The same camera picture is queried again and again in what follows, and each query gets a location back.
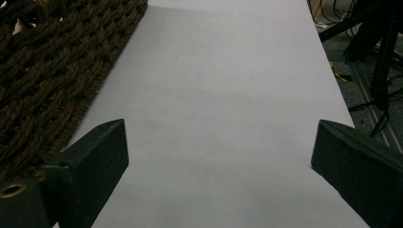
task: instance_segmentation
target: screw hole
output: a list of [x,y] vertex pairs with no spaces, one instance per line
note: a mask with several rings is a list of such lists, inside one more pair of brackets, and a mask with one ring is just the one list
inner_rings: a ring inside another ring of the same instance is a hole
[[27,188],[27,186],[24,185],[23,183],[17,183],[17,184],[10,185],[10,186],[4,188],[3,190],[1,190],[0,198],[13,197],[13,196],[23,192],[26,188]]

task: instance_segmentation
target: brown rope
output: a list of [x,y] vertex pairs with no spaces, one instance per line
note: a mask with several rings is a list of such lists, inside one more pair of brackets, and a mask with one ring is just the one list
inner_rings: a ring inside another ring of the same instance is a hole
[[[0,183],[44,177],[44,165],[66,146],[146,4],[23,0],[0,9]],[[21,17],[37,18],[36,27],[12,35]]]

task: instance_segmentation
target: wire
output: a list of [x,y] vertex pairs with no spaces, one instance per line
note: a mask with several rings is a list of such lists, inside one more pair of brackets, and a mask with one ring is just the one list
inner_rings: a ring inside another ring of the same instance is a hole
[[[400,88],[397,91],[388,94],[388,98],[390,98],[390,97],[392,97],[394,95],[400,94],[402,92],[403,92],[403,88]],[[389,102],[395,102],[395,101],[400,100],[400,99],[401,98],[390,100]],[[349,112],[355,112],[355,111],[358,111],[358,110],[360,110],[360,109],[362,109],[364,107],[371,106],[371,105],[376,105],[376,103],[379,102],[379,101],[380,101],[380,99],[370,101],[370,102],[367,102],[367,103],[364,103],[364,104],[359,104],[359,105],[356,105],[356,106],[349,107],[348,109],[349,109]]]
[[373,131],[370,134],[370,137],[375,136],[377,133],[383,130],[383,128],[385,128],[385,126],[388,124],[388,121],[389,121],[389,111],[388,109],[386,109],[379,118],[379,121],[376,123]]
[[403,74],[397,74],[397,75],[393,76],[392,78],[390,78],[388,81],[391,82],[391,81],[401,78],[401,77],[403,77]]
[[[353,15],[353,9],[354,9],[355,5],[356,5],[356,0],[353,0],[350,4],[349,10],[346,11],[346,13],[347,13],[346,18],[350,18]],[[344,33],[347,35],[347,37],[351,40],[352,37],[355,37],[353,28],[350,28],[350,32],[351,32],[351,35],[349,34],[348,29],[344,31]]]
[[[373,51],[371,51],[371,54],[375,58],[377,58],[377,56],[379,55],[379,47],[375,46],[373,48]],[[401,56],[398,53],[395,53],[391,60],[391,67],[396,69],[397,71],[400,71],[401,73],[403,73],[403,56]]]
[[314,21],[315,24],[317,24],[317,25],[331,26],[331,25],[334,25],[335,23],[337,23],[337,22],[333,22],[333,21],[330,21],[330,20],[329,20],[330,23],[321,23],[321,22],[318,22],[317,20],[315,20],[315,17],[317,16],[317,12],[319,11],[319,9],[321,9],[321,10],[322,10],[322,13],[323,13],[322,0],[320,0],[319,6],[317,6],[317,10],[315,10],[315,13],[313,13],[313,10],[314,10],[314,9],[312,9],[311,0],[308,1],[308,6],[309,6],[309,9],[310,9],[310,12],[311,12],[312,20]]
[[341,19],[341,17],[336,13],[337,11],[340,11],[339,9],[336,8],[336,3],[337,0],[333,1],[333,14],[338,17],[338,19]]
[[330,21],[331,23],[334,23],[334,24],[335,24],[335,23],[338,23],[337,21],[334,21],[334,20],[332,20],[332,19],[329,19],[329,17],[326,16],[325,10],[323,10],[322,0],[319,1],[319,4],[320,4],[320,9],[322,10],[322,15],[323,15],[323,17],[324,17],[326,20]]

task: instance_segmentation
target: white sheet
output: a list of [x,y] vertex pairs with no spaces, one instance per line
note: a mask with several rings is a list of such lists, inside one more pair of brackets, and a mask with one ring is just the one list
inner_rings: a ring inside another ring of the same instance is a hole
[[367,227],[310,168],[319,119],[353,124],[305,2],[196,2],[150,1],[75,134],[126,122],[94,227]]

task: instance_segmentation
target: black plastic part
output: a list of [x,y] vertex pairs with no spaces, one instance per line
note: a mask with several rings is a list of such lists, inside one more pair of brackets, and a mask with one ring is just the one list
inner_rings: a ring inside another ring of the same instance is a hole
[[371,227],[403,227],[403,156],[340,123],[320,121],[313,169]]
[[127,167],[124,120],[95,127],[47,166],[46,185],[63,209],[60,227],[91,227]]
[[16,180],[0,186],[0,227],[50,227],[36,180]]

